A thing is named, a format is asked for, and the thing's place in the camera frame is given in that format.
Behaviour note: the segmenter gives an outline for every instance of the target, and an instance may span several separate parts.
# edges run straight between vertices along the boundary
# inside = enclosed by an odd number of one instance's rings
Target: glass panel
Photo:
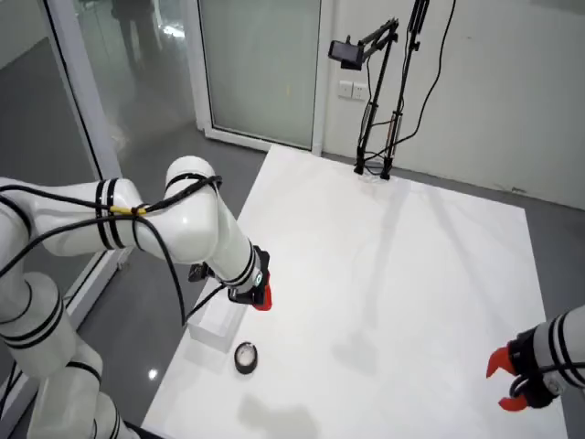
[[[319,0],[200,0],[217,128],[310,148]]]
[[[182,0],[73,1],[122,173],[148,197],[137,164],[195,126]]]
[[[0,176],[42,185],[96,179],[59,75],[37,0],[0,2]],[[91,255],[57,258],[37,247],[25,272],[48,274],[65,294]],[[12,358],[0,346],[0,382]]]

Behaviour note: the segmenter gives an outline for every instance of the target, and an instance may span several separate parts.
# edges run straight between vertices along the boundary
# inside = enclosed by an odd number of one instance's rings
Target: floor
[[[261,168],[264,154],[209,141],[193,122],[189,122],[187,116],[192,114],[192,109],[182,101],[178,107],[169,106],[169,101],[186,99],[177,89],[167,89],[173,82],[181,88],[185,86],[173,76],[185,66],[180,41],[168,41],[173,51],[167,52],[168,58],[162,58],[165,62],[156,64],[158,67],[153,70],[139,67],[136,74],[129,63],[125,63],[123,69],[113,71],[121,65],[116,59],[123,59],[126,54],[124,44],[120,40],[100,43],[99,39],[120,32],[119,25],[108,16],[109,2],[94,3],[101,9],[91,9],[93,18],[83,16],[80,21],[85,20],[81,24],[86,29],[93,29],[84,35],[87,44],[97,47],[91,62],[101,90],[111,90],[103,94],[102,99],[112,124],[112,135],[119,140],[124,175],[136,183],[144,199],[157,199],[164,191],[168,165],[181,155],[200,155],[224,177],[222,197],[237,215]],[[100,44],[103,53],[98,55]],[[110,89],[108,75],[112,79]],[[133,87],[132,92],[127,81]],[[524,208],[547,317],[585,303],[585,271],[582,269],[585,212],[409,171],[396,170],[395,175]],[[178,273],[186,301],[195,303],[202,285],[186,282],[186,267],[179,267]],[[103,391],[113,397],[125,419],[140,424],[182,334],[165,265],[150,255],[133,252],[126,266],[104,290],[80,333],[104,359]],[[569,439],[583,437],[585,405],[582,404],[585,402],[572,390],[563,401]],[[26,437],[29,414],[23,417],[12,438]]]

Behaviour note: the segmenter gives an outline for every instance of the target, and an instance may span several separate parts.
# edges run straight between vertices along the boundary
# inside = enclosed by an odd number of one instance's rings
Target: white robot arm
[[[0,178],[0,337],[21,370],[41,379],[29,438],[138,437],[100,393],[100,356],[72,329],[55,284],[41,273],[23,275],[22,249],[34,243],[33,231],[54,233],[43,243],[57,256],[137,246],[168,262],[203,263],[230,300],[270,309],[270,257],[241,232],[214,175],[200,158],[177,159],[165,199],[152,207],[126,179],[37,187]]]
[[[518,334],[489,359],[487,377],[504,369],[517,376],[509,398],[500,406],[509,412],[543,408],[567,387],[585,389],[585,306]]]

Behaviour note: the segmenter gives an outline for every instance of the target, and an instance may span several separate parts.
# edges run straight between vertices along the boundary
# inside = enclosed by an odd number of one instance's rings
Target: door frame
[[[81,145],[90,159],[96,180],[121,177],[122,171],[101,106],[97,84],[85,49],[73,0],[37,0],[45,21],[48,40],[59,75],[80,130]],[[72,325],[77,329],[90,312],[104,287],[128,256],[127,250],[94,254],[73,285],[65,293]],[[38,383],[16,368],[16,377],[0,420],[0,437],[8,437],[37,392]],[[4,395],[8,379],[0,386]]]
[[[327,53],[331,38],[333,37],[334,1],[321,0],[314,94],[313,139],[311,142],[311,152],[314,155],[321,155],[323,152],[325,111],[329,88],[329,60]],[[220,130],[213,126],[211,106],[209,103],[207,69],[203,52],[199,0],[182,0],[181,6],[183,16],[186,18],[185,36],[187,58],[191,74],[191,89],[195,103],[197,128],[202,130],[205,136],[211,139],[261,151],[268,151],[275,142]]]

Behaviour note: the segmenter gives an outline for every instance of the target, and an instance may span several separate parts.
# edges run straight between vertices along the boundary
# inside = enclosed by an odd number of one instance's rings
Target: white wall
[[[451,0],[431,0],[406,93],[402,135],[414,129],[436,75]],[[389,16],[399,18],[378,120],[396,106],[404,32],[413,0],[338,0],[335,39],[357,40]],[[585,209],[585,2],[459,0],[439,85],[415,138],[395,165]],[[372,82],[382,55],[372,59]],[[332,66],[324,150],[355,156],[363,102],[336,96],[341,79],[362,72]],[[368,149],[384,144],[376,129]]]
[[[0,0],[0,69],[46,36],[37,0]]]

